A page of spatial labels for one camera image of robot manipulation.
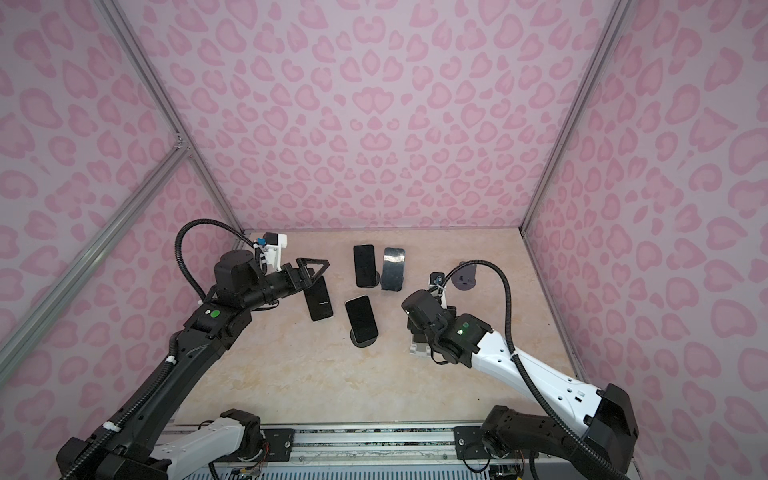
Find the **white folding phone stand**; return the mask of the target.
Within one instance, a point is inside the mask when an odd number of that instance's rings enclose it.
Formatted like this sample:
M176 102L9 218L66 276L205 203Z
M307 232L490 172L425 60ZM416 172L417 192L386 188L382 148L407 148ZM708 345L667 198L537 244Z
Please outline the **white folding phone stand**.
M409 353L416 357L429 358L431 355L431 349L426 342L412 341Z

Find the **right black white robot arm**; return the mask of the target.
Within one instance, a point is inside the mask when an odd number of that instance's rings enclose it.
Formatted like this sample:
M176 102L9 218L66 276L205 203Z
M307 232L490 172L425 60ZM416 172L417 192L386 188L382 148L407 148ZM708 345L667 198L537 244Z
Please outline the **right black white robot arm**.
M426 290L411 294L402 308L445 361L487 374L543 409L533 415L495 406L480 428L491 456L523 450L564 459L587 479L626 478L639 427L625 390L614 384L600 388L557 371L508 346L479 318L452 313Z

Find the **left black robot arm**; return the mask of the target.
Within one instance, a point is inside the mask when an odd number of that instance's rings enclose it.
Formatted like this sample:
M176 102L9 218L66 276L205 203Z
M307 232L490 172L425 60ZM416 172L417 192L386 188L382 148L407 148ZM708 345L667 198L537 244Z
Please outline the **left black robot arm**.
M171 461L152 451L178 407L251 323L253 311L308 289L329 266L325 259L298 258L267 273L248 250L225 253L202 305L170 337L165 359L87 439L72 437L59 450L62 478L169 478Z

